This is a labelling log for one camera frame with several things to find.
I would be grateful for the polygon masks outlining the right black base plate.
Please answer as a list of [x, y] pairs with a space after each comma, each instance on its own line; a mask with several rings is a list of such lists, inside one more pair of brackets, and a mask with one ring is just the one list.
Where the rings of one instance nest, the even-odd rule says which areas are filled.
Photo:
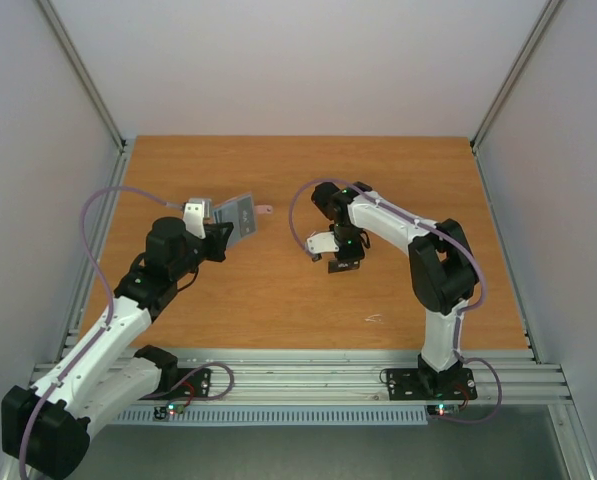
[[471, 369], [461, 367], [448, 374], [427, 373], [418, 368], [387, 368], [379, 374], [391, 401], [476, 400], [478, 393]]

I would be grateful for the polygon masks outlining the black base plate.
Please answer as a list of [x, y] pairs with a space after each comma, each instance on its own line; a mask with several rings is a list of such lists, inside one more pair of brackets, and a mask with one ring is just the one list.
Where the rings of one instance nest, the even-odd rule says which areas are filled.
[[131, 401], [140, 400], [207, 400], [211, 370], [178, 367], [144, 369], [129, 383], [127, 392]]
[[461, 367], [448, 374], [427, 373], [418, 368], [387, 368], [379, 374], [391, 401], [476, 400], [478, 393], [471, 369]]

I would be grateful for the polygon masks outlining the controller board with leds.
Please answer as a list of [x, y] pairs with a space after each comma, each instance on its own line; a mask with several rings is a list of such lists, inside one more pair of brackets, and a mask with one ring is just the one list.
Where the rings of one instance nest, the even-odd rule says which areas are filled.
[[448, 404], [448, 403], [439, 403], [434, 405], [427, 406], [427, 413], [430, 416], [435, 417], [447, 417], [447, 416], [455, 416], [461, 413], [466, 408], [465, 403], [461, 404]]
[[168, 421], [170, 418], [182, 415], [186, 410], [184, 404], [169, 403], [164, 406], [156, 406], [153, 409], [153, 419], [155, 421]]

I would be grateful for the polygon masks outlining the right controller board with LEDs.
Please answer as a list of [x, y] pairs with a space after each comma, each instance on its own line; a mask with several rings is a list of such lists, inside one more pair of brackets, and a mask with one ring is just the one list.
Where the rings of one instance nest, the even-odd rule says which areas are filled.
[[455, 416], [461, 413], [466, 408], [465, 403], [461, 404], [448, 404], [448, 403], [439, 403], [434, 405], [427, 406], [427, 413], [430, 416], [435, 417], [447, 417], [447, 416]]

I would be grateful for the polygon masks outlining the aluminium rail base frame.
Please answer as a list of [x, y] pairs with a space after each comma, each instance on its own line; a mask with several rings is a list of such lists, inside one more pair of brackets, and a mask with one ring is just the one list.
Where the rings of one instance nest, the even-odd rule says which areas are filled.
[[[412, 350], [183, 349], [172, 348], [184, 368], [222, 362], [235, 376], [226, 404], [378, 404], [388, 401], [380, 382], [388, 368], [417, 365]], [[471, 351], [489, 362], [502, 384], [502, 404], [571, 404], [562, 368], [539, 363], [530, 350]]]

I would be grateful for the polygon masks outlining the left controller board with LEDs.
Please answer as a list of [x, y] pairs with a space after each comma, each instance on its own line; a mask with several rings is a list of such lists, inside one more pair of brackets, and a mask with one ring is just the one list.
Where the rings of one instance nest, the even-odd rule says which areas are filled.
[[155, 421], [168, 421], [170, 418], [182, 415], [186, 410], [184, 404], [169, 403], [164, 406], [156, 406], [153, 409], [153, 419]]

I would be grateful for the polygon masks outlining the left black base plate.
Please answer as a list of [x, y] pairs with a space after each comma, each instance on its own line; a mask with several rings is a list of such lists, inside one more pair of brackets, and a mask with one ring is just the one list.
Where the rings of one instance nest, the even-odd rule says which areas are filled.
[[129, 383], [127, 392], [131, 401], [140, 400], [207, 400], [211, 370], [178, 367], [144, 369]]

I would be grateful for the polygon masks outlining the right aluminium corner post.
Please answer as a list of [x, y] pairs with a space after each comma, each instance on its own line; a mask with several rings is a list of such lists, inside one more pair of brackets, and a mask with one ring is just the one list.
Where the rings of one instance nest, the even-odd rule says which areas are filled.
[[539, 48], [539, 45], [543, 41], [564, 4], [564, 0], [548, 0], [544, 2], [529, 33], [512, 61], [501, 86], [497, 90], [482, 121], [477, 127], [475, 134], [470, 140], [470, 147], [474, 156], [478, 154], [481, 145], [489, 134], [497, 117], [511, 97], [514, 89], [532, 60], [534, 53]]

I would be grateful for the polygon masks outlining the aluminium corner post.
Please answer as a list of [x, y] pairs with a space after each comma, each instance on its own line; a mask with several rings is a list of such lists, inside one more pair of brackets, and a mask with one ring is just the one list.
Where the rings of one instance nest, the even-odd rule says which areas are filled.
[[54, 3], [50, 0], [35, 0], [34, 3], [39, 7], [44, 19], [46, 20], [52, 34], [57, 40], [68, 63], [74, 71], [77, 79], [87, 94], [92, 106], [97, 112], [102, 123], [106, 127], [109, 136], [114, 145], [120, 152], [125, 149], [127, 141], [123, 138], [113, 116], [108, 109], [99, 89], [96, 87], [92, 76], [90, 75], [78, 49], [72, 40], [63, 20]]
[[475, 134], [470, 140], [470, 147], [474, 156], [478, 154], [481, 145], [489, 134], [497, 117], [511, 97], [514, 89], [532, 60], [534, 53], [539, 48], [539, 45], [543, 41], [564, 4], [564, 0], [548, 0], [544, 2], [529, 33], [512, 61], [501, 86], [497, 90], [482, 121], [477, 127]]

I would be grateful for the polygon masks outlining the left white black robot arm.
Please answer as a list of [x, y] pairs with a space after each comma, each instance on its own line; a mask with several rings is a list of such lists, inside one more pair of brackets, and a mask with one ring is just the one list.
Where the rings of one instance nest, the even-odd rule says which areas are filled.
[[74, 349], [32, 386], [14, 386], [5, 394], [2, 449], [17, 459], [20, 478], [30, 471], [67, 478], [123, 410], [177, 391], [178, 359], [158, 347], [143, 347], [120, 371], [109, 370], [174, 300], [183, 277], [198, 273], [204, 261], [225, 260], [232, 231], [230, 222], [203, 224], [192, 233], [180, 218], [157, 219], [144, 251]]

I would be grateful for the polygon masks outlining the left aluminium corner post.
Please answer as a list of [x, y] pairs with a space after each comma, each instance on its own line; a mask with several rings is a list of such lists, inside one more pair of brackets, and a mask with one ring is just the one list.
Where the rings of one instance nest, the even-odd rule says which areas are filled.
[[74, 71], [77, 79], [87, 94], [92, 106], [97, 112], [102, 123], [106, 127], [109, 136], [114, 145], [120, 152], [125, 149], [127, 141], [123, 138], [113, 116], [108, 109], [99, 89], [96, 87], [92, 76], [90, 75], [78, 49], [72, 40], [63, 20], [54, 3], [50, 0], [35, 0], [34, 3], [39, 7], [44, 19], [46, 20], [52, 34], [57, 40], [68, 63]]

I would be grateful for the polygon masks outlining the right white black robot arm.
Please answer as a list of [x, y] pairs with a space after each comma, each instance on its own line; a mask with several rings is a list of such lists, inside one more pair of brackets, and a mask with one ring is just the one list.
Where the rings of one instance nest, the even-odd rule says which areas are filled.
[[315, 261], [324, 253], [333, 255], [330, 274], [357, 270], [370, 248], [371, 233], [407, 256], [414, 295], [425, 309], [415, 383], [427, 399], [445, 394], [458, 383], [463, 368], [462, 318], [479, 283], [461, 225], [413, 215], [362, 182], [347, 188], [323, 182], [314, 188], [311, 201], [330, 226], [327, 233], [310, 236], [306, 248]]

